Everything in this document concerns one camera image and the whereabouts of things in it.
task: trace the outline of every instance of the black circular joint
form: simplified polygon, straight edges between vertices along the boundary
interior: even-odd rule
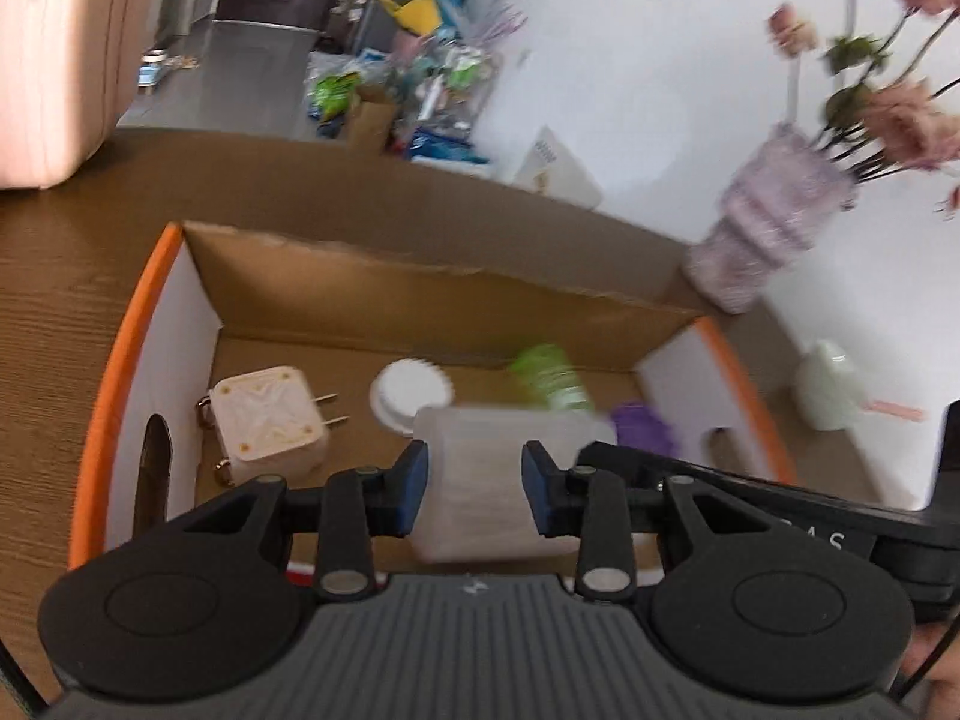
[[[768,571],[733,591],[733,608],[768,634],[805,637],[834,625],[844,613],[843,593],[830,581],[803,571]]]
[[[187,574],[146,574],[117,586],[107,596],[107,617],[141,637],[188,634],[217,610],[217,589]]]
[[[913,610],[875,565],[784,525],[714,536],[659,584],[650,621],[695,679],[768,704],[815,704],[891,679]]]
[[[298,591],[231,538],[141,538],[62,577],[37,627],[56,671],[123,701],[211,695],[259,674],[301,622]]]

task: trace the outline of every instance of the black cable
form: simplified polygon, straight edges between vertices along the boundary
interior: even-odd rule
[[[43,696],[37,692],[34,684],[27,679],[27,675],[23,673],[23,669],[13,659],[13,655],[4,646],[3,641],[0,641],[0,682],[10,692],[13,701],[17,702],[27,717],[39,717],[47,709],[47,703]]]
[[[941,659],[941,656],[947,651],[947,648],[953,643],[953,640],[957,638],[957,634],[960,634],[960,614],[953,618],[949,628],[947,628],[944,635],[940,637],[940,641],[937,642],[937,646],[926,656],[926,660],[920,664],[920,668],[911,674],[899,688],[892,689],[890,691],[890,697],[896,702],[903,701],[910,691],[923,681],[923,678],[928,675],[930,669],[933,668],[936,662]]]

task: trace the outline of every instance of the vase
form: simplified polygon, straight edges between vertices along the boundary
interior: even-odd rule
[[[757,302],[770,276],[813,248],[856,184],[790,124],[779,124],[720,199],[721,220],[690,247],[683,269],[728,314]]]

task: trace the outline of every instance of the ribbed gray panel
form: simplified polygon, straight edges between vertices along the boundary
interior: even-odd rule
[[[360,604],[321,608],[282,661],[223,695],[133,707],[74,692],[45,715],[48,720],[907,717],[880,695],[799,709],[728,698],[668,664],[627,610],[571,598],[554,577],[418,576],[395,577],[390,589]]]

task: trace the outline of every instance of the gray tile floor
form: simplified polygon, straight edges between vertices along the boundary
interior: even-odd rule
[[[246,23],[200,22],[171,53],[200,60],[139,94],[120,127],[174,127],[314,140],[304,109],[313,32]]]

